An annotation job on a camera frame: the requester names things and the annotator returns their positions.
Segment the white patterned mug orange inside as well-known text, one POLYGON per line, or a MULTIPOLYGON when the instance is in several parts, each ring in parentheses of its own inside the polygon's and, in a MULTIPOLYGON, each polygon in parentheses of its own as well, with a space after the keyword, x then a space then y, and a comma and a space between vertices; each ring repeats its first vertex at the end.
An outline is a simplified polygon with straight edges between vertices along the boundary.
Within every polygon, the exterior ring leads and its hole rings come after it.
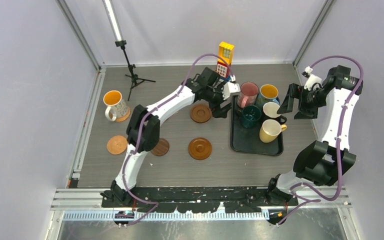
POLYGON ((115 122, 116 118, 124 116, 128 111, 128 105, 118 90, 108 91, 103 96, 103 102, 106 106, 105 117, 111 122, 115 122))

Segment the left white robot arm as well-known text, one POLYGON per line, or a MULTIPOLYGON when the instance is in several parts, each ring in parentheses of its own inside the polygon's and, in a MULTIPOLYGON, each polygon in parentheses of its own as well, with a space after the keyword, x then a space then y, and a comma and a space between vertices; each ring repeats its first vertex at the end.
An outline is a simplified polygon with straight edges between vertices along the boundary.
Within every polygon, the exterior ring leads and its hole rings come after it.
POLYGON ((121 170, 112 182, 112 198, 121 207, 133 202, 131 189, 136 186, 142 163, 160 140, 161 125, 184 107, 204 100, 215 118, 226 118, 232 105, 221 106, 230 96, 237 94, 240 86, 234 74, 223 80, 214 70, 205 67, 195 77, 187 77, 181 85, 162 100, 148 105, 137 105, 130 118, 127 133, 127 149, 121 170))

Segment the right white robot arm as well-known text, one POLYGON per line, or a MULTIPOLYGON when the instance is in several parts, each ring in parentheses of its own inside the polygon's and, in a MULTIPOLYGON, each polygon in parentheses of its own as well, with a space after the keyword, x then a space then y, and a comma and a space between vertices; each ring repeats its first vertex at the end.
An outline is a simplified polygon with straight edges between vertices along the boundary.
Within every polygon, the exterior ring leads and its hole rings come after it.
POLYGON ((270 179, 265 198, 271 205, 289 202, 302 187, 341 186, 343 174, 356 162, 356 155, 350 153, 349 129, 364 81, 351 76, 351 69, 342 65, 329 69, 325 79, 312 71, 308 66, 302 73, 307 78, 304 85, 289 85, 277 112, 292 112, 297 99, 294 119, 316 119, 322 107, 328 115, 321 135, 298 154, 292 170, 270 179))

